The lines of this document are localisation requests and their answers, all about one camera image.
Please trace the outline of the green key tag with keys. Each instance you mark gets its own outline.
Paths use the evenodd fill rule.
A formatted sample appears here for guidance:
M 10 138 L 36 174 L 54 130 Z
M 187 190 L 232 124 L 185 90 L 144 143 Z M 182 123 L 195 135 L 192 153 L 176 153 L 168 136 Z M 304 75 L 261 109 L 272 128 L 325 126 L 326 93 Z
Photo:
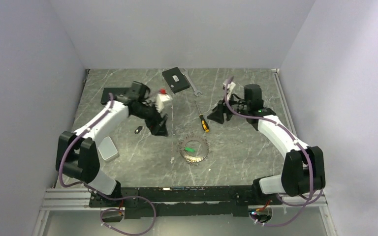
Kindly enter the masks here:
M 187 152 L 195 152 L 194 149 L 189 148 L 189 147 L 185 147 L 184 150 L 187 151 Z

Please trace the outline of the metal disc with keyrings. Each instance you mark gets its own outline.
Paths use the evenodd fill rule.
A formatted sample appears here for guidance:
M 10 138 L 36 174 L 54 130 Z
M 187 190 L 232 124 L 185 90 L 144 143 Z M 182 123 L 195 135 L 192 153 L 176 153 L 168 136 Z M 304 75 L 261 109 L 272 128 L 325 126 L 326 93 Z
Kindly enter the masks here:
M 198 148 L 192 148 L 195 152 L 187 152 L 184 150 L 185 147 L 189 147 L 190 143 L 199 143 Z M 178 153 L 183 157 L 185 161 L 190 164 L 197 164 L 205 160 L 210 150 L 210 143 L 204 136 L 195 135 L 194 133 L 187 134 L 184 138 L 177 142 Z

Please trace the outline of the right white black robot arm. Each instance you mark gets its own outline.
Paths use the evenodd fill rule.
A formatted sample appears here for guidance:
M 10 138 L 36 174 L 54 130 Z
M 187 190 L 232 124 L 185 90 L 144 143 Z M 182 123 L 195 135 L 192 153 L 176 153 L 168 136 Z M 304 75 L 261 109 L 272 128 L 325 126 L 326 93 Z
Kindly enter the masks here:
M 271 108 L 265 107 L 259 85 L 244 86 L 243 98 L 233 93 L 234 88 L 234 82 L 223 84 L 224 97 L 207 118 L 220 124 L 231 120 L 232 116 L 245 118 L 283 156 L 283 170 L 280 175 L 253 181 L 253 201 L 263 204 L 271 195 L 287 194 L 294 197 L 323 189 L 326 180 L 321 148 L 311 147 L 301 141 L 283 125 Z

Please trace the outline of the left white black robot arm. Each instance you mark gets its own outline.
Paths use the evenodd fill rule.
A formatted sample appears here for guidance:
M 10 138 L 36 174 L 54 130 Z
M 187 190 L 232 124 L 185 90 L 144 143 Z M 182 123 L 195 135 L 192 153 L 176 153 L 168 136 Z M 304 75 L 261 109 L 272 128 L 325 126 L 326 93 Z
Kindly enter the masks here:
M 164 109 L 170 102 L 172 96 L 165 90 L 151 94 L 147 85 L 137 81 L 120 93 L 108 93 L 108 102 L 95 117 L 59 136 L 55 168 L 60 185 L 68 188 L 83 184 L 101 195 L 107 205 L 118 205 L 122 199 L 121 183 L 102 170 L 99 146 L 130 116 L 144 120 L 152 135 L 167 137 L 168 115 Z

